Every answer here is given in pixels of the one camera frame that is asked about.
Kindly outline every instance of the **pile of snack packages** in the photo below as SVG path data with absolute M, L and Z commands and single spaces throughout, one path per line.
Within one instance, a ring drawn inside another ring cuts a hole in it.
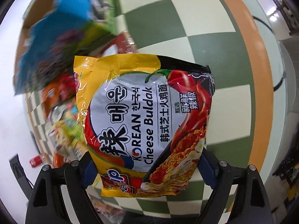
M 213 77 L 208 66 L 136 54 L 114 17 L 113 0 L 54 0 L 31 28 L 16 94 L 42 90 L 54 167 L 89 151 L 102 195 L 177 195 L 205 143 Z M 120 210 L 92 202 L 119 221 Z

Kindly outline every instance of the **checkered tablecloth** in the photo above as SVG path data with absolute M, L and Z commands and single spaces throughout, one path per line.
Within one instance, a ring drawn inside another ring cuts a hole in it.
M 207 149 L 232 166 L 246 167 L 255 124 L 255 94 L 249 56 L 230 10 L 223 0 L 114 0 L 117 30 L 128 30 L 140 53 L 165 55 L 209 65 L 215 79 Z M 50 156 L 53 147 L 44 134 L 40 93 L 26 94 L 33 128 Z M 234 199 L 232 187 L 225 211 Z M 101 186 L 89 193 L 126 211 L 155 217 L 198 215 L 211 189 L 198 170 L 185 191 L 157 198 L 101 196 Z

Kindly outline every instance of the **instant noodle package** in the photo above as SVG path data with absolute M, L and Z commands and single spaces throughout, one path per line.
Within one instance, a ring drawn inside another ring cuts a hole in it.
M 209 67 L 145 54 L 76 56 L 74 74 L 102 195 L 183 191 L 205 143 L 214 94 Z

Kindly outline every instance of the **table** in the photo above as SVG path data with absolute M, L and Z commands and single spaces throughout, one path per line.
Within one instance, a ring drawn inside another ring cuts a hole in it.
M 283 63 L 275 36 L 256 0 L 114 0 L 117 30 L 127 29 L 140 53 L 171 56 L 209 65 L 216 92 L 207 149 L 233 166 L 254 164 L 265 182 L 283 132 L 285 83 L 275 93 Z M 29 117 L 43 150 L 53 155 L 44 134 L 40 92 L 25 95 Z M 233 187 L 225 211 L 234 199 Z M 101 184 L 89 193 L 113 207 L 171 218 L 198 216 L 211 189 L 199 172 L 177 196 L 101 197 Z

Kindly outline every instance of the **silver screw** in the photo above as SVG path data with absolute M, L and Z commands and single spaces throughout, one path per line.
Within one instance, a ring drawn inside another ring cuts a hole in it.
M 79 165 L 79 161 L 78 161 L 78 160 L 74 160 L 74 161 L 71 162 L 71 165 L 72 165 L 73 167 L 76 167 L 76 166 Z
M 49 165 L 44 165 L 44 166 L 42 167 L 42 170 L 44 170 L 44 171 L 49 170 Z
M 223 166 L 223 167 L 226 167 L 226 166 L 227 166 L 227 162 L 226 162 L 226 161 L 223 161 L 223 160 L 221 160 L 221 161 L 219 162 L 219 164 L 220 164 L 220 166 Z
M 249 165 L 249 169 L 255 171 L 257 168 L 254 165 Z

